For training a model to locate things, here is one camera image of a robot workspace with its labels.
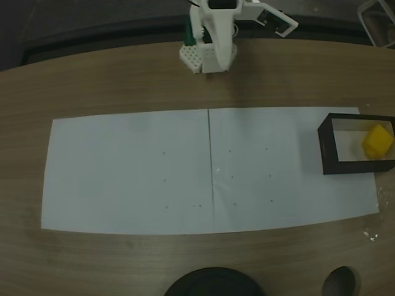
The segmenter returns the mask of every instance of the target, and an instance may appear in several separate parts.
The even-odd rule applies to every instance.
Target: wood grain
[[[395,115],[394,51],[296,40],[238,45],[229,73],[193,75],[178,60],[180,43],[90,52],[0,73],[1,295],[159,296],[180,276],[208,266],[238,269],[268,295],[320,295],[325,277],[342,265],[358,271],[361,295],[393,295],[392,172],[376,176],[380,214],[331,223],[196,236],[40,229],[54,118],[246,106],[357,106]]]

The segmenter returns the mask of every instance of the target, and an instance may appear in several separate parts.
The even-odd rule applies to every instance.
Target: green component
[[[185,18],[184,44],[185,46],[192,46],[196,44],[196,40],[193,38],[191,19],[189,15]]]

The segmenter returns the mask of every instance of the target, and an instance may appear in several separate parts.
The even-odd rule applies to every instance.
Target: black circular base
[[[165,296],[264,296],[258,284],[239,271],[204,268],[175,282]]]

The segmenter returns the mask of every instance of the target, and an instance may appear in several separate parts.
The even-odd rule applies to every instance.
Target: open box
[[[318,129],[324,175],[388,171],[395,167],[395,145],[370,160],[362,142],[377,124],[394,136],[395,117],[329,113]]]

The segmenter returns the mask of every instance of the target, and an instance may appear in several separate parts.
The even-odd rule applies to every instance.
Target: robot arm
[[[183,46],[180,50],[181,60],[194,73],[229,70],[237,53],[237,47],[233,44],[235,20],[253,20],[264,27],[274,27],[275,33],[281,37],[287,36],[298,26],[297,22],[279,10],[256,0],[195,1],[196,5],[191,6],[189,16],[196,45],[193,49]],[[210,34],[212,43],[203,41],[204,29]]]

